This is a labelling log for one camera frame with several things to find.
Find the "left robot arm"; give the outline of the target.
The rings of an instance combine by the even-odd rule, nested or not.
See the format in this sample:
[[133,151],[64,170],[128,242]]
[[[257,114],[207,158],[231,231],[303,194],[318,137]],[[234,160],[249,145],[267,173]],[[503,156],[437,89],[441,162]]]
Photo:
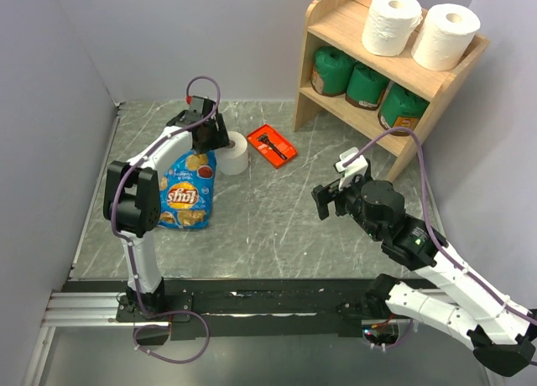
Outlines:
[[107,167],[103,216],[122,243],[128,265],[127,306],[146,320],[167,310],[164,279],[157,264],[153,230],[161,214],[160,180],[175,161],[229,144],[218,102],[192,96],[143,151]]

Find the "green roll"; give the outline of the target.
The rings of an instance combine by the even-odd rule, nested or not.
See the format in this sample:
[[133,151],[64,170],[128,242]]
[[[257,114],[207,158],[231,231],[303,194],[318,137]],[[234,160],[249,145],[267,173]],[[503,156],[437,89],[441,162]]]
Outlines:
[[357,62],[345,93],[345,100],[354,107],[376,110],[383,100],[390,79]]
[[310,82],[314,90],[328,97],[336,97],[347,90],[355,59],[333,46],[315,51]]
[[409,128],[414,130],[430,103],[424,98],[393,83],[378,111],[378,122],[384,129]]

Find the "white paper roll front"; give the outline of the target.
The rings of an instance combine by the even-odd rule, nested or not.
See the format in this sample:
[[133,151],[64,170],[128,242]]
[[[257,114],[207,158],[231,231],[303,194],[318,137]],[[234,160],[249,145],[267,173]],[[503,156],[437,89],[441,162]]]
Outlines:
[[362,32],[362,45],[373,55],[400,55],[422,20],[417,0],[372,0]]

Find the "white paper roll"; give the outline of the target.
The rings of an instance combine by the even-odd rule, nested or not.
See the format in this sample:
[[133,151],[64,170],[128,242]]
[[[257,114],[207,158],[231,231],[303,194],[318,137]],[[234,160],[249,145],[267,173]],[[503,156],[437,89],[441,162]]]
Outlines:
[[480,27],[479,17],[469,8],[451,3],[436,4],[425,17],[411,55],[427,70],[451,70]]
[[230,144],[215,151],[216,168],[224,175],[239,175],[248,167],[248,142],[238,132],[228,133]]
[[362,45],[373,55],[400,55],[422,20],[417,0],[372,0],[362,32]]

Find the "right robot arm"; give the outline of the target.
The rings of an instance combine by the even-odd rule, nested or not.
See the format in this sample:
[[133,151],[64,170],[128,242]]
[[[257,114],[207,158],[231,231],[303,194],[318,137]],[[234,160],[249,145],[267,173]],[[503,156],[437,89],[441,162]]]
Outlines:
[[396,263],[443,290],[451,303],[380,274],[363,297],[368,313],[407,316],[443,331],[472,350],[489,370],[512,377],[536,363],[536,312],[513,303],[477,274],[438,232],[406,213],[404,197],[385,180],[359,175],[341,188],[318,185],[312,197],[320,219],[334,204],[350,216]]

